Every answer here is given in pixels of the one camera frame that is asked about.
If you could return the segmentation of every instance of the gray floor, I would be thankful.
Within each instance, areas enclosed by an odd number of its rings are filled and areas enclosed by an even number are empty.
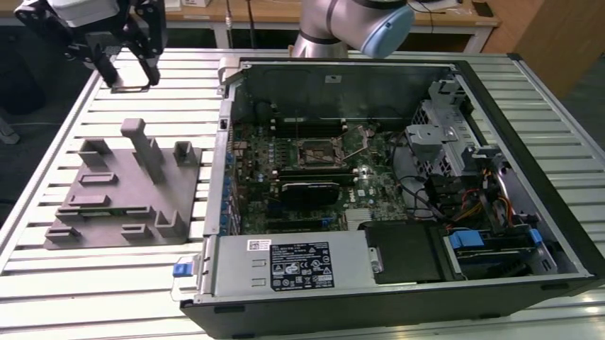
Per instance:
[[[11,124],[60,124],[88,79],[91,71],[78,62],[67,62],[51,47],[20,28],[0,28],[0,56],[6,49],[18,50],[26,59],[38,83],[47,95],[47,105],[30,115],[2,117]],[[577,84],[564,104],[605,148],[605,59]],[[0,226],[11,211],[11,202],[19,199],[23,188],[52,142],[59,125],[19,125],[22,136],[16,145],[0,143]]]

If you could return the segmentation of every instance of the metal bracket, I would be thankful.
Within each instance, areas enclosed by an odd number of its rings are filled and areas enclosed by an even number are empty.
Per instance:
[[[498,146],[468,147],[462,152],[462,161],[465,162],[465,171],[477,171],[477,161],[489,162],[502,151]]]
[[[195,269],[195,273],[198,274],[198,291],[199,294],[196,294],[194,302],[200,303],[202,302],[202,296],[205,294],[213,294],[214,291],[214,280],[213,280],[213,274],[214,274],[214,268],[215,268],[215,257],[217,257],[217,252],[218,247],[217,247],[217,242],[219,241],[219,237],[217,235],[213,235],[205,240],[205,249],[202,250],[202,253],[199,253],[199,264]]]
[[[371,265],[371,271],[374,274],[382,273],[385,267],[382,264],[382,258],[381,258],[381,253],[378,251],[378,248],[370,247],[367,249],[370,253],[370,265]]]
[[[219,61],[219,83],[225,87],[233,80],[230,78],[239,72],[239,57],[223,57]]]
[[[414,155],[424,162],[433,162],[442,151],[444,144],[458,140],[456,134],[448,133],[437,125],[410,125],[406,127],[406,137]]]

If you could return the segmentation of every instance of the metal workbench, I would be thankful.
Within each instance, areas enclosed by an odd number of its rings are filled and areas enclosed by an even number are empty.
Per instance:
[[[167,50],[162,82],[147,93],[111,94],[95,73],[0,231],[0,339],[207,339],[172,301],[171,269],[200,249],[221,98],[217,67],[227,55],[286,57],[286,51]],[[393,58],[470,62],[554,187],[605,253],[605,154],[524,62],[504,55],[402,53]],[[116,66],[139,68],[123,53]],[[203,148],[191,243],[48,251],[44,233],[76,176],[84,137],[120,136],[124,118],[144,118],[160,147]],[[489,139],[488,126],[478,125]],[[184,289],[194,282],[180,283]],[[605,332],[605,290],[545,301],[510,317],[334,331],[281,339],[596,339]]]

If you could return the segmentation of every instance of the cable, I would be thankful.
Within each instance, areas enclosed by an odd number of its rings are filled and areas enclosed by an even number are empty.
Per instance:
[[[250,43],[253,50],[257,49],[257,31],[254,29],[254,15],[253,15],[253,5],[250,3],[250,0],[246,0],[247,4],[247,18],[250,20]]]
[[[504,214],[505,214],[505,218],[506,218],[506,226],[509,227],[510,226],[509,203],[506,203],[506,201],[502,198],[498,198],[497,200],[504,205]]]
[[[390,164],[393,166],[393,173],[395,173],[395,151],[397,151],[397,148],[399,147],[399,142],[401,142],[401,139],[404,138],[404,135],[406,134],[405,131],[402,131],[399,133],[399,136],[397,137],[397,141],[395,141],[395,145],[393,146],[393,152],[390,153]]]
[[[418,1],[418,3],[422,5],[422,7],[425,7],[426,11],[420,11],[418,9],[414,8],[414,6],[412,4],[408,4],[408,6],[414,10],[414,12],[429,14],[429,19],[432,21],[432,33],[430,34],[433,34],[433,32],[436,31],[436,25],[433,25],[433,14],[445,14],[445,12],[433,12],[421,1]]]
[[[504,207],[506,211],[506,219],[509,221],[509,225],[513,226],[513,205],[506,197],[498,196],[498,200],[504,202]]]
[[[464,211],[462,214],[461,214],[458,217],[454,218],[454,221],[458,222],[458,221],[461,221],[462,219],[465,219],[466,217],[478,214],[480,211],[481,211],[481,209],[484,209],[484,206],[481,205],[481,202],[480,202],[480,203],[477,203],[477,204],[473,206],[472,209]],[[448,230],[450,230],[450,229],[452,229],[452,226],[453,226],[453,224],[449,224],[448,226],[445,226],[445,228],[446,228]]]
[[[227,0],[225,2],[227,6],[227,13],[225,15],[225,24],[227,25],[227,39],[229,39],[229,48],[234,48],[234,35],[231,29],[234,27],[234,16],[231,14],[231,2]]]
[[[414,210],[418,210],[418,194],[421,191],[425,191],[424,187],[421,189],[418,189],[414,193]]]
[[[480,191],[480,189],[469,189],[465,191],[465,194],[462,195],[462,210],[465,209],[466,206],[466,196],[469,193],[473,193],[476,191]]]
[[[414,178],[416,180],[418,180],[418,178],[424,179],[421,176],[412,176],[412,175],[408,175],[408,176],[404,176],[402,178],[398,179],[398,181],[401,182],[404,179],[409,179],[409,178]],[[444,220],[446,222],[450,222],[450,219],[445,216],[445,214],[440,211],[440,209],[425,199],[422,198],[420,195],[417,195],[402,183],[399,183],[401,185],[401,188],[416,198],[418,199],[418,201],[428,207],[428,209],[430,209],[430,211],[433,212],[433,215],[440,219],[440,220]]]

